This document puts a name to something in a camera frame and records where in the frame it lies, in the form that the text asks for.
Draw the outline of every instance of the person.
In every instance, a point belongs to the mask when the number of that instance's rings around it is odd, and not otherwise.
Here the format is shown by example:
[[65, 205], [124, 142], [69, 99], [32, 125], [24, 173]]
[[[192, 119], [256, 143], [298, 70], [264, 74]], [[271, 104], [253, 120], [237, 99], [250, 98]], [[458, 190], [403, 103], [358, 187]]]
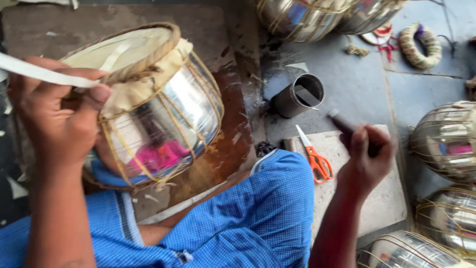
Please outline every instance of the person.
[[[106, 74], [45, 58], [26, 61], [91, 80]], [[346, 145], [350, 160], [337, 174], [310, 251], [314, 181], [301, 155], [275, 150], [249, 176], [224, 184], [199, 204], [138, 226], [129, 194], [85, 197], [81, 187], [81, 166], [111, 89], [98, 85], [76, 110], [68, 110], [61, 102], [71, 87], [10, 76], [9, 94], [34, 146], [37, 177], [30, 187], [31, 216], [0, 229], [2, 267], [356, 266], [360, 210], [395, 153], [388, 135], [376, 128], [359, 128]], [[381, 146], [375, 158], [367, 154], [369, 139]]]

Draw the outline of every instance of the steel drum shell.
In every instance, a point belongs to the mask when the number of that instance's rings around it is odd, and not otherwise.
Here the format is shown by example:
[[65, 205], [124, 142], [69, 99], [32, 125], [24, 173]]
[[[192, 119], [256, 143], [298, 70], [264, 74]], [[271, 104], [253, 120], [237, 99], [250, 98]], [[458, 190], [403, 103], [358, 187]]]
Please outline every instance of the steel drum shell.
[[357, 258], [358, 268], [474, 268], [419, 234], [398, 231], [370, 243]]
[[271, 34], [296, 43], [320, 40], [344, 14], [312, 9], [301, 0], [260, 0], [257, 10], [259, 20]]
[[[220, 130], [223, 114], [221, 93], [213, 76], [198, 56], [191, 53], [188, 63], [168, 81], [161, 93], [131, 112], [118, 114], [117, 118], [108, 120], [103, 132], [108, 132], [111, 140], [109, 150], [117, 160], [124, 163], [126, 172], [126, 169], [138, 169], [135, 155], [150, 175], [161, 179], [179, 174], [204, 154], [206, 146], [213, 142]], [[154, 138], [147, 131], [150, 124], [158, 126], [164, 135], [163, 144], [168, 145], [166, 150], [158, 149], [160, 155], [175, 158], [167, 160], [166, 164], [158, 166], [156, 170], [148, 167], [150, 159], [139, 158], [139, 154], [150, 155], [142, 153], [146, 151], [144, 148], [156, 149], [150, 145]], [[154, 181], [144, 172], [128, 177], [127, 182], [122, 174], [112, 172], [114, 168], [104, 161], [110, 153], [103, 152], [96, 150], [98, 158], [93, 161], [100, 161], [109, 171], [105, 172], [100, 165], [91, 165], [94, 183], [103, 188], [145, 188], [154, 185]]]
[[352, 35], [372, 32], [387, 23], [401, 9], [401, 5], [391, 1], [382, 3], [383, 0], [372, 0], [369, 4], [366, 2], [368, 1], [359, 0], [350, 7], [335, 30]]
[[427, 113], [410, 136], [413, 155], [457, 183], [476, 182], [476, 102], [448, 103]]
[[476, 260], [475, 190], [471, 185], [441, 188], [423, 199], [415, 214], [424, 236], [471, 261]]

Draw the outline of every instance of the woven ring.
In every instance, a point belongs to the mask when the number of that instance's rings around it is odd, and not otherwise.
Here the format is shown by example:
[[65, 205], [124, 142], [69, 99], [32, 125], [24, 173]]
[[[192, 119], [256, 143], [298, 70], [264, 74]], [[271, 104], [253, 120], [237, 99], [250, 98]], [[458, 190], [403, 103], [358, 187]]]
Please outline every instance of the woven ring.
[[[427, 56], [417, 49], [414, 38], [422, 42]], [[440, 42], [428, 27], [420, 23], [412, 23], [401, 32], [400, 46], [408, 61], [419, 69], [433, 68], [441, 60]]]

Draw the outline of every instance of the drum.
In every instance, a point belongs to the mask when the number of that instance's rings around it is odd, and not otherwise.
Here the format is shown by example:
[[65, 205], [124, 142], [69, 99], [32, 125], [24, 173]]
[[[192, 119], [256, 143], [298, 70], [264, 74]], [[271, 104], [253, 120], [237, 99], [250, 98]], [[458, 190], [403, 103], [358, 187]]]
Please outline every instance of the drum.
[[112, 34], [61, 59], [109, 71], [112, 95], [85, 163], [104, 188], [163, 188], [190, 167], [220, 131], [224, 108], [210, 71], [177, 25], [157, 22]]
[[314, 42], [341, 20], [352, 0], [259, 0], [259, 20], [271, 34], [296, 43]]
[[357, 258], [358, 268], [474, 268], [444, 247], [411, 232], [378, 237]]
[[476, 261], [476, 188], [452, 185], [423, 199], [416, 207], [415, 222], [420, 232]]
[[346, 11], [336, 31], [361, 35], [387, 23], [408, 0], [357, 0]]
[[415, 157], [454, 182], [476, 181], [476, 102], [439, 106], [420, 120], [409, 139]]

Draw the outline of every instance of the wooden board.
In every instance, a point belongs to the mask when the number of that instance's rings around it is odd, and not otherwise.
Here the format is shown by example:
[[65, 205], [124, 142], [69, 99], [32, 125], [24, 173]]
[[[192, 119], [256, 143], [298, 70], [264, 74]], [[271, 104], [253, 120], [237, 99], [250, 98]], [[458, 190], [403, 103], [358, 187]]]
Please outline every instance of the wooden board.
[[[202, 5], [104, 5], [72, 10], [50, 4], [8, 7], [3, 10], [5, 40], [10, 55], [43, 55], [59, 59], [69, 51], [123, 29], [156, 21], [170, 21], [213, 73], [225, 106], [223, 139], [189, 170], [173, 178], [177, 184], [167, 198], [161, 193], [136, 193], [136, 219], [141, 221], [226, 180], [254, 163], [253, 142], [243, 104], [240, 78], [230, 48], [222, 9]], [[53, 32], [56, 36], [47, 35]], [[160, 204], [143, 198], [157, 196]]]

